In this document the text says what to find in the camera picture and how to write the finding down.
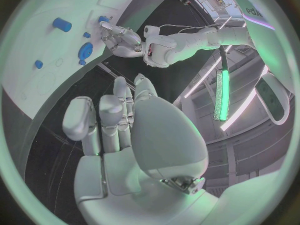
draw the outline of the robotic hand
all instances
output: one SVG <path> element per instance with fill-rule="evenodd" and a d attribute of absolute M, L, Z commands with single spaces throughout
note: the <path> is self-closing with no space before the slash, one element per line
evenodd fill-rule
<path fill-rule="evenodd" d="M 206 27 L 196 33 L 160 35 L 160 28 L 147 25 L 145 42 L 129 28 L 100 22 L 102 40 L 119 57 L 142 57 L 147 65 L 167 68 L 178 61 L 192 57 L 198 50 L 218 49 L 221 45 L 248 45 L 254 48 L 246 27 Z"/>

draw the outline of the green led light bar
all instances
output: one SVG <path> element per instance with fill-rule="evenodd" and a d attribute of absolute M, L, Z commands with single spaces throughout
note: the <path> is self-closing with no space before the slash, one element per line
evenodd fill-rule
<path fill-rule="evenodd" d="M 228 117 L 229 107 L 229 72 L 228 70 L 222 71 L 222 102 L 220 111 L 220 121 L 225 122 Z"/>
<path fill-rule="evenodd" d="M 214 120 L 220 120 L 222 105 L 222 71 L 216 71 L 216 93 L 215 93 L 215 104 L 214 104 Z"/>

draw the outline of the dark floor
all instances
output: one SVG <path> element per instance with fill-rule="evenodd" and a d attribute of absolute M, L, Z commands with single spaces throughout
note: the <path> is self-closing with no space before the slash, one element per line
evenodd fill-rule
<path fill-rule="evenodd" d="M 213 23 L 203 10 L 209 23 Z M 162 24 L 205 26 L 203 19 L 177 0 L 165 0 L 141 26 Z M 138 34 L 143 37 L 143 29 Z M 178 28 L 164 27 L 163 35 L 178 32 Z M 200 50 L 193 57 L 177 62 L 168 68 L 146 66 L 141 57 L 120 58 L 111 56 L 106 60 L 117 75 L 124 75 L 128 82 L 138 73 L 150 78 L 160 97 L 173 102 L 205 64 L 212 51 Z M 113 93 L 114 78 L 96 66 L 75 83 L 48 113 L 29 153 L 25 182 L 33 194 L 56 216 L 70 225 L 86 224 L 74 198 L 74 177 L 77 164 L 84 155 L 81 142 L 67 138 L 62 130 L 65 111 L 77 96 L 92 98 L 96 111 L 100 97 Z"/>

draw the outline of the robotic arm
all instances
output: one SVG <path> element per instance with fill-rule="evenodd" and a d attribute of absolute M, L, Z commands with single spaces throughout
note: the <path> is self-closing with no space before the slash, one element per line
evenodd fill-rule
<path fill-rule="evenodd" d="M 147 65 L 167 68 L 192 57 L 198 50 L 218 49 L 221 45 L 248 45 L 254 48 L 246 27 L 206 27 L 196 33 L 160 35 L 157 26 L 145 26 L 145 42 L 129 28 L 100 22 L 102 40 L 119 57 L 142 57 Z"/>

